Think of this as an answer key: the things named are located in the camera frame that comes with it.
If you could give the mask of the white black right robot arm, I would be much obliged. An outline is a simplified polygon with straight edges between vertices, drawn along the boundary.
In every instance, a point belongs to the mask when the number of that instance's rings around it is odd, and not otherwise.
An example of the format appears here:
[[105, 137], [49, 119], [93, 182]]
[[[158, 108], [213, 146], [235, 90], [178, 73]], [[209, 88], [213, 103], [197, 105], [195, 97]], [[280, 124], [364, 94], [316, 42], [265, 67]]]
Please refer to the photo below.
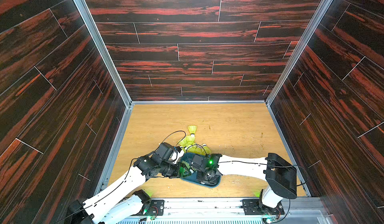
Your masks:
[[261, 208], [275, 209], [283, 199], [297, 198], [297, 169], [275, 153], [267, 157], [246, 159], [221, 154], [188, 158], [191, 167], [201, 174], [199, 182], [215, 182], [218, 176], [238, 175], [268, 183], [260, 194]]

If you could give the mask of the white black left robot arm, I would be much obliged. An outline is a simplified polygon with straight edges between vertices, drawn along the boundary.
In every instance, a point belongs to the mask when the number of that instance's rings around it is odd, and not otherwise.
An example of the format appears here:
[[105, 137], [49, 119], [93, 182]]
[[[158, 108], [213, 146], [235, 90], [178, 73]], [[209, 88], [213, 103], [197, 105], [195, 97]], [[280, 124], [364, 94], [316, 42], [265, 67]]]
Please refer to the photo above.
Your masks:
[[184, 162], [172, 162], [171, 155], [154, 152], [139, 157], [129, 170], [95, 196], [70, 204], [65, 224], [116, 224], [126, 217], [148, 214], [151, 197], [135, 189], [161, 174], [162, 178], [184, 178], [193, 174]]

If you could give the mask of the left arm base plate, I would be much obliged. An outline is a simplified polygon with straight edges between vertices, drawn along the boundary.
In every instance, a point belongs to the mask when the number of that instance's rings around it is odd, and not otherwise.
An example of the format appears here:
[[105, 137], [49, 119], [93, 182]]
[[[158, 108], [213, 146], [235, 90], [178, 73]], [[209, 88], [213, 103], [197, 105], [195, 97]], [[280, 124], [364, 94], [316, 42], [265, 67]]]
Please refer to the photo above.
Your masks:
[[141, 216], [162, 216], [164, 214], [165, 200], [152, 199], [143, 205], [140, 212]]

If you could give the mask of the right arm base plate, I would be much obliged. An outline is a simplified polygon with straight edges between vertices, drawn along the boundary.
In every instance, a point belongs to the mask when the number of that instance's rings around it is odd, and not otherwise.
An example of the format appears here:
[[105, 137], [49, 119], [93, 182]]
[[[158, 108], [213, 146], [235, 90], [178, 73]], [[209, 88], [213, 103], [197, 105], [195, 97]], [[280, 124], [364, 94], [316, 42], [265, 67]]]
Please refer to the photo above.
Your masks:
[[246, 216], [279, 216], [285, 214], [282, 203], [279, 202], [275, 208], [265, 206], [259, 199], [243, 199], [241, 208]]

